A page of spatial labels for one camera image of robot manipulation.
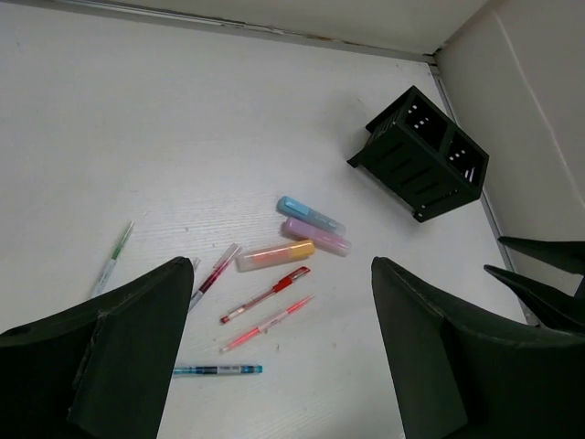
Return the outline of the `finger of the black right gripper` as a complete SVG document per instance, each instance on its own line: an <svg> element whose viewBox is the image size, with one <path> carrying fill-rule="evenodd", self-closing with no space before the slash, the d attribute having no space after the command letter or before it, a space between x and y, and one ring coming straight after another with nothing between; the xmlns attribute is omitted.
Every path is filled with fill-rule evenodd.
<svg viewBox="0 0 585 439"><path fill-rule="evenodd" d="M584 329L584 299L517 273L485 265L484 269L508 286L542 325L555 330Z"/></svg>
<svg viewBox="0 0 585 439"><path fill-rule="evenodd" d="M498 241L509 249L556 267L563 272L584 274L583 241L536 241L506 236L499 237Z"/></svg>

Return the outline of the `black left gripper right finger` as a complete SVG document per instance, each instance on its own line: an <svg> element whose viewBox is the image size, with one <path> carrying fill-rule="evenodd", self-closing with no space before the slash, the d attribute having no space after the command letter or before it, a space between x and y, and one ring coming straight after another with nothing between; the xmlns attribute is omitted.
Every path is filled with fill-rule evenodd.
<svg viewBox="0 0 585 439"><path fill-rule="evenodd" d="M372 290L408 438L581 438L584 339L493 314L390 259Z"/></svg>

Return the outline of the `purple highlighter marker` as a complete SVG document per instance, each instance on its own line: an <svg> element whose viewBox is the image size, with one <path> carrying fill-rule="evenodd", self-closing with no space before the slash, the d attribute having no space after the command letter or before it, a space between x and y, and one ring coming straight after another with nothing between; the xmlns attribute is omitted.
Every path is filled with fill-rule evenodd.
<svg viewBox="0 0 585 439"><path fill-rule="evenodd" d="M346 257L352 250L351 243L344 238L333 232L316 228L299 219L288 218L282 224L282 232L284 235L295 239L311 240L315 247L338 256Z"/></svg>

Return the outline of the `blue clear gel pen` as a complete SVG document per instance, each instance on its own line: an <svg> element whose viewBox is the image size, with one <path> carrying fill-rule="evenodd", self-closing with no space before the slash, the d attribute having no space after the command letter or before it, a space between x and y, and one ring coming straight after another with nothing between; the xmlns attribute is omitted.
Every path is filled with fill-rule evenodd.
<svg viewBox="0 0 585 439"><path fill-rule="evenodd" d="M262 365L224 365L224 366L184 366L175 367L174 376L219 376L219 375L257 375L262 374Z"/></svg>

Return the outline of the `orange yellow highlighter marker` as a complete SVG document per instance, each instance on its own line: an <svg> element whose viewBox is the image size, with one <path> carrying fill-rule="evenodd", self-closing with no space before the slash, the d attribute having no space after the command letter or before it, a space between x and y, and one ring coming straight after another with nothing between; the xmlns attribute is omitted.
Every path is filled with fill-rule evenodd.
<svg viewBox="0 0 585 439"><path fill-rule="evenodd" d="M236 258L236 264L239 271L244 273L302 261L312 256L314 252L315 247L311 240L295 241L280 246L244 252Z"/></svg>

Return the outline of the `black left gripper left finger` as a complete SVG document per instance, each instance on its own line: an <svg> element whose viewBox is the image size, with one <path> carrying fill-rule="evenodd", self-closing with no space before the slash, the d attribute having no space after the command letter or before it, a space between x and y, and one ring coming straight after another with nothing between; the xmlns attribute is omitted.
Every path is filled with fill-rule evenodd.
<svg viewBox="0 0 585 439"><path fill-rule="evenodd" d="M2 333L2 437L155 438L193 284L176 257Z"/></svg>

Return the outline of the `dark red clear pen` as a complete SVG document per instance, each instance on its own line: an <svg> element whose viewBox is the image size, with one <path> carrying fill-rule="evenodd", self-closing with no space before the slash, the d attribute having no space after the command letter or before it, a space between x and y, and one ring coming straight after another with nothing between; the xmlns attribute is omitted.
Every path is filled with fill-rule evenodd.
<svg viewBox="0 0 585 439"><path fill-rule="evenodd" d="M215 283L220 275L228 268L234 259L241 252L241 246L237 243L232 243L228 249L222 254L218 261L213 265L212 271L205 281L192 294L189 302L188 311L191 311L201 298L206 294L207 290Z"/></svg>

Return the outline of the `pink clear gel pen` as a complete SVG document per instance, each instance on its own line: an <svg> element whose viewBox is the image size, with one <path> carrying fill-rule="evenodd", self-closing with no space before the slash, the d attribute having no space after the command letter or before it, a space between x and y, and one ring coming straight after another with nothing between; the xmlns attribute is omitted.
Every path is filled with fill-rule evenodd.
<svg viewBox="0 0 585 439"><path fill-rule="evenodd" d="M289 305L288 307L284 308L282 311L279 311L274 316L271 316L268 319L265 319L263 322L259 323L249 331L244 334L239 335L238 337L231 340L226 346L219 349L220 353L227 353L235 348L238 348L247 342L251 341L256 336L260 335L261 333L266 333L271 327L274 327L280 324L284 319L293 315L294 313L298 312L308 303L310 303L315 298L315 295L309 295L305 298Z"/></svg>

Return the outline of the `blue highlighter marker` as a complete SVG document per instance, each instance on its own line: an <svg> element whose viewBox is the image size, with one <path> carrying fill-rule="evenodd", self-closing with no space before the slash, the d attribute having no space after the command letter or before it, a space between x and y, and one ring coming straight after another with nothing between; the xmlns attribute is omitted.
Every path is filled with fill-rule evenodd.
<svg viewBox="0 0 585 439"><path fill-rule="evenodd" d="M346 234L346 228L343 224L317 210L309 208L294 198L288 196L281 197L277 202L276 209L283 215L301 220L318 229L334 233L340 237Z"/></svg>

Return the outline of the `green clear pen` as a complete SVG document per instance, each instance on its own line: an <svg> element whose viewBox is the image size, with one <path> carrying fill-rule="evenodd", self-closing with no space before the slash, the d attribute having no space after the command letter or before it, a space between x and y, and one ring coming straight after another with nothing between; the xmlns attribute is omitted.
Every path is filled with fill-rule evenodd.
<svg viewBox="0 0 585 439"><path fill-rule="evenodd" d="M95 282L94 286L91 288L90 299L97 297L104 292L106 284L108 283L108 281L112 275L112 271L113 271L116 263L118 262L120 254L121 254L124 246L126 245L126 242L128 241L130 235L132 234L133 227L134 227L134 221L130 221L129 224L127 225L125 231L123 232L122 236L115 244L113 251L112 251L112 254L110 255L109 259L106 261L106 263L103 265L97 281Z"/></svg>

